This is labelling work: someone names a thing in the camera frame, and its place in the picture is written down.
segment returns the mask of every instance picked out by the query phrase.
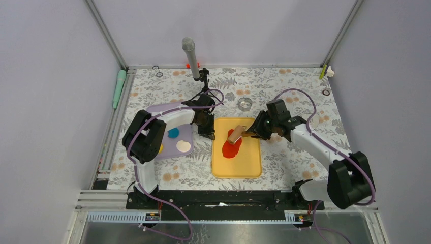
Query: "floral table surface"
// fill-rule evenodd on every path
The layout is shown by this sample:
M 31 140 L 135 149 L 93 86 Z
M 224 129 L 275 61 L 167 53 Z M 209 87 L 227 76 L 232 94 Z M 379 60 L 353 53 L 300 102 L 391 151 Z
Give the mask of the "floral table surface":
M 337 146 L 349 149 L 330 85 L 325 80 L 319 80 L 321 68 L 229 68 L 209 71 L 209 86 L 220 89 L 225 95 L 225 105 L 214 110 L 216 117 L 256 117 L 259 111 L 266 110 L 266 103 L 280 91 L 298 88 L 310 94 L 317 105 L 318 113 L 312 119 L 312 127 Z M 188 69 L 137 70 L 107 189 L 125 190 L 135 180 L 133 164 L 126 157 L 121 139 L 136 113 L 153 104 L 190 99 L 202 86 L 203 83 L 193 80 Z M 329 95 L 323 95 L 323 90 L 329 91 Z M 243 112 L 237 107 L 240 98 L 253 101 L 250 111 Z M 299 92 L 287 92 L 281 98 L 292 116 L 301 115 L 307 119 L 313 111 L 310 101 Z M 212 141 L 200 137 L 195 125 L 193 129 L 194 151 L 190 155 L 155 162 L 159 189 L 289 190 L 301 179 L 327 178 L 326 169 L 316 159 L 276 134 L 268 141 L 261 141 L 262 175 L 259 178 L 216 178 L 211 172 Z

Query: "microphone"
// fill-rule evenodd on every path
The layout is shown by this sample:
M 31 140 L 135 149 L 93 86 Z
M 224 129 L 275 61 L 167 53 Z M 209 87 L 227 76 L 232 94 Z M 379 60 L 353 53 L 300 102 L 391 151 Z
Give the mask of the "microphone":
M 199 74 L 198 62 L 196 61 L 195 42 L 190 37 L 185 37 L 182 40 L 182 49 L 189 60 L 190 69 L 192 69 L 193 78 L 198 81 L 201 75 Z

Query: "microphone stand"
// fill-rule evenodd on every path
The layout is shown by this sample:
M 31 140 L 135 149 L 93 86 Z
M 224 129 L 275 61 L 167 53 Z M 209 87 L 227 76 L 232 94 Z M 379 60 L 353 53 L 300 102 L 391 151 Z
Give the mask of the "microphone stand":
M 199 93 L 197 93 L 194 97 L 192 97 L 190 99 L 190 101 L 193 100 L 195 97 L 200 96 L 201 94 L 203 94 L 203 93 L 205 93 L 205 92 L 207 92 L 209 90 L 209 87 L 208 87 L 208 81 L 209 81 L 208 80 L 208 75 L 209 75 L 209 70 L 207 70 L 206 68 L 202 68 L 202 70 L 199 71 L 199 76 L 200 76 L 199 80 L 201 82 L 203 82 L 203 88 L 201 89 L 201 91 Z M 218 97 L 216 97 L 211 91 L 209 92 L 208 95 L 210 97 L 213 97 L 213 98 L 217 99 L 219 102 L 221 102 L 220 99 Z

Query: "gray wall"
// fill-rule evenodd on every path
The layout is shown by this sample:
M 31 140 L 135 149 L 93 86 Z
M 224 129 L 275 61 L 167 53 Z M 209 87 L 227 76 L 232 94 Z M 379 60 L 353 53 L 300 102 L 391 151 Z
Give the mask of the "gray wall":
M 119 67 L 84 1 L 2 1 L 0 243 L 60 243 Z
M 129 65 L 320 64 L 355 0 L 96 0 Z
M 365 1 L 330 62 L 352 149 L 370 160 L 391 243 L 429 243 L 431 2 Z

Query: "red puddle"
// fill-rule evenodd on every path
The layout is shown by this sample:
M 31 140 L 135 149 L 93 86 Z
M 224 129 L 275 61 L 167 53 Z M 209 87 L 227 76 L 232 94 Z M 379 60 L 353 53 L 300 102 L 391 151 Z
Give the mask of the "red puddle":
M 233 130 L 228 131 L 228 138 L 232 134 Z M 231 159 L 234 158 L 239 151 L 239 147 L 241 146 L 242 138 L 236 141 L 235 145 L 230 144 L 227 140 L 223 145 L 222 152 L 225 158 Z

